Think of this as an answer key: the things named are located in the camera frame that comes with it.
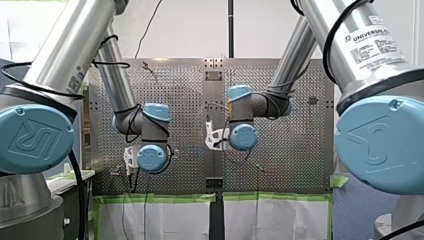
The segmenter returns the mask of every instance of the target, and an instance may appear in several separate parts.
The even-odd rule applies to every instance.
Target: silver robot arm segment
[[[300,17],[267,91],[252,93],[248,86],[230,88],[229,140],[233,148],[250,151],[255,146],[255,117],[279,118],[290,114],[293,86],[307,70],[316,45],[307,20]]]
[[[344,165],[381,191],[424,194],[424,174],[418,167],[424,164],[424,148],[418,144],[424,142],[424,97],[414,91],[424,69],[407,61],[369,1],[298,2],[305,18],[298,23],[268,91],[259,94],[272,104],[264,104],[247,86],[229,90],[231,145],[252,149],[257,138],[254,117],[289,113],[285,97],[305,69],[316,41],[330,80],[343,94],[337,106],[341,117],[335,142]],[[278,114],[272,106],[278,106]]]
[[[121,59],[115,39],[102,43],[105,34],[113,34],[109,27],[113,17],[127,4],[127,0],[70,0],[66,4],[22,84],[8,85],[0,94],[0,133],[9,139],[0,146],[0,172],[43,172],[70,153],[77,115],[74,97],[100,45],[97,65],[115,112],[114,126],[126,135],[142,135],[146,151],[140,159],[147,159],[146,165],[140,164],[142,169],[145,166],[155,173],[166,164],[168,106],[146,104],[140,111],[126,72],[101,63]]]
[[[0,172],[43,172],[70,153],[77,115],[74,96],[121,4],[70,0],[22,84],[2,90],[0,126],[5,142],[0,147]]]

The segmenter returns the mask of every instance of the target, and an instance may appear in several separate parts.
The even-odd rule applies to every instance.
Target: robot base
[[[47,209],[0,223],[0,239],[63,240],[63,230],[63,199],[55,196]]]

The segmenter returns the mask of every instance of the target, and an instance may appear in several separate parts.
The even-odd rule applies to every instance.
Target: ur logo
[[[8,151],[40,160],[49,160],[62,131],[31,119],[22,122]]]

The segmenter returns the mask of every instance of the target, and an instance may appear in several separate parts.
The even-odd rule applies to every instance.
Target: pegboard
[[[227,59],[225,91],[249,85],[266,91],[278,61]],[[248,158],[228,151],[224,157],[224,191],[323,193],[332,172],[334,87],[320,60],[296,82],[293,111],[270,121],[255,119],[258,144]]]
[[[172,122],[169,144],[175,156],[167,171],[148,179],[140,173],[138,192],[147,189],[156,193],[204,193],[202,112],[202,60],[154,60],[129,61],[128,74],[138,103],[162,103],[170,106]],[[129,181],[125,176],[123,150],[129,146],[125,136],[112,128],[112,108],[99,73],[90,74],[90,101],[93,122],[93,155],[100,158],[101,170],[94,179],[94,194],[107,195],[128,192]],[[132,145],[140,144],[137,140]]]
[[[228,151],[226,159],[221,153],[211,154],[205,147],[205,99],[225,102],[226,89],[235,84],[248,84],[255,91],[265,90],[278,61],[226,59],[222,67],[215,69],[222,71],[223,79],[214,83],[205,81],[205,72],[210,67],[204,59],[130,60],[132,67],[128,74],[137,102],[169,105],[172,116],[169,143],[176,149],[176,156],[165,173],[153,177],[140,173],[137,192],[145,192],[150,181],[149,192],[204,193],[205,178],[210,176],[224,178],[224,191],[325,192],[332,168],[333,86],[326,81],[318,61],[312,61],[306,75],[297,83],[290,117],[255,120],[259,144],[247,161],[243,153]],[[127,146],[125,136],[111,127],[112,108],[98,72],[92,71],[89,78],[92,161],[98,166],[93,192],[122,194],[129,190],[122,157]],[[309,104],[313,98],[317,103]],[[217,117],[223,116],[222,111],[211,111],[210,114],[216,115],[211,117],[222,120]]]

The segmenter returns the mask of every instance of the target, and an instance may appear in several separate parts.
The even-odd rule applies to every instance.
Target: light blue cover
[[[143,112],[147,116],[162,122],[170,122],[169,107],[165,104],[146,103]]]
[[[156,173],[164,168],[166,154],[156,145],[146,145],[138,152],[137,161],[142,171]]]
[[[336,149],[362,182],[393,194],[424,194],[424,103],[370,97],[349,107],[337,124]]]
[[[228,90],[228,98],[230,102],[237,101],[243,97],[249,96],[252,94],[249,86],[246,85],[237,85],[230,87]]]
[[[39,104],[0,113],[0,171],[39,173],[62,162],[73,147],[72,123],[60,111]]]
[[[249,124],[240,124],[233,129],[230,136],[231,146],[239,151],[249,151],[258,142],[256,129]]]

